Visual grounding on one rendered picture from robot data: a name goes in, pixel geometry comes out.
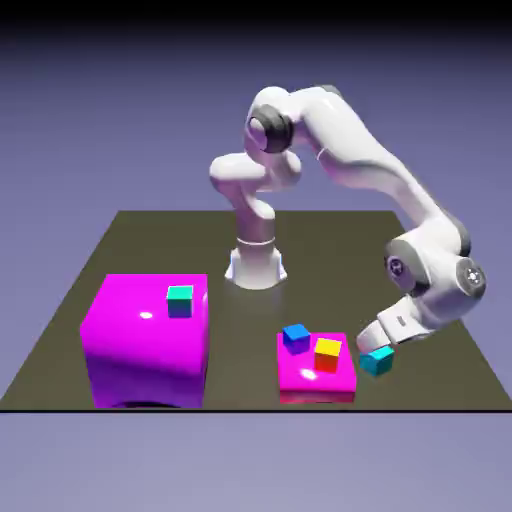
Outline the small blue cube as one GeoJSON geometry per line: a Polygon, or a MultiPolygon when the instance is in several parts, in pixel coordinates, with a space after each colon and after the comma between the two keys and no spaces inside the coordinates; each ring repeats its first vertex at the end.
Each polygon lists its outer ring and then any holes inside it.
{"type": "Polygon", "coordinates": [[[294,324],[282,329],[284,347],[292,355],[308,352],[311,343],[311,333],[303,324],[294,324]]]}

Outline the small teal cube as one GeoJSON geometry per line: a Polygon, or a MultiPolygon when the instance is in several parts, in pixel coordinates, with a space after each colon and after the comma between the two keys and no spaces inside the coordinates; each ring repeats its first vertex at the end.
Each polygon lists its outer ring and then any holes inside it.
{"type": "Polygon", "coordinates": [[[166,302],[170,318],[190,318],[193,315],[194,287],[171,285],[167,289],[166,302]]]}

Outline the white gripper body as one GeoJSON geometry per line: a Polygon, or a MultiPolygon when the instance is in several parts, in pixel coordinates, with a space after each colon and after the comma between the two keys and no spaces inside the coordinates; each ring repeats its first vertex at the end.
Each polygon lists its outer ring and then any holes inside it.
{"type": "Polygon", "coordinates": [[[390,344],[391,340],[378,319],[365,327],[356,337],[360,353],[370,353],[390,344]]]}

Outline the small yellow cube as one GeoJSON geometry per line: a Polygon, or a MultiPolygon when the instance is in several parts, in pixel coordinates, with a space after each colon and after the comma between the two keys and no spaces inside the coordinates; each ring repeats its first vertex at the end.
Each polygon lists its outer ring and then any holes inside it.
{"type": "Polygon", "coordinates": [[[335,373],[341,354],[342,342],[318,338],[314,348],[314,369],[318,372],[335,373]]]}

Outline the flat magenta box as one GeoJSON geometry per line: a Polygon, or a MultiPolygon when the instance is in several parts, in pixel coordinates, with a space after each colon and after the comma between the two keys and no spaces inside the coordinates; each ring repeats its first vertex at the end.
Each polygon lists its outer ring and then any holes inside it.
{"type": "Polygon", "coordinates": [[[354,400],[357,376],[345,333],[312,332],[309,351],[299,355],[290,354],[284,347],[282,332],[277,334],[276,344],[281,403],[348,403],[354,400]],[[314,369],[314,348],[318,338],[342,342],[335,373],[314,369]]]}

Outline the large magenta box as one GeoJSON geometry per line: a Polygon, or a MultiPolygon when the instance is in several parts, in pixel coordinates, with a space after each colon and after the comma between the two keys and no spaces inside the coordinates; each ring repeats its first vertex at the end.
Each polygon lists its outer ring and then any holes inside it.
{"type": "Polygon", "coordinates": [[[209,352],[208,276],[108,274],[81,326],[94,406],[200,408],[209,352]],[[171,286],[192,288],[192,315],[171,318],[171,286]]]}

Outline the small cyan cube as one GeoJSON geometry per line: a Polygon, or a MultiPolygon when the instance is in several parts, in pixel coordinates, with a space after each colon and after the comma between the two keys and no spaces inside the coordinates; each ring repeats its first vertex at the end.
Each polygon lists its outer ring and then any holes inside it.
{"type": "Polygon", "coordinates": [[[379,376],[388,372],[393,365],[394,350],[390,346],[384,346],[359,357],[360,367],[373,376],[379,376]]]}

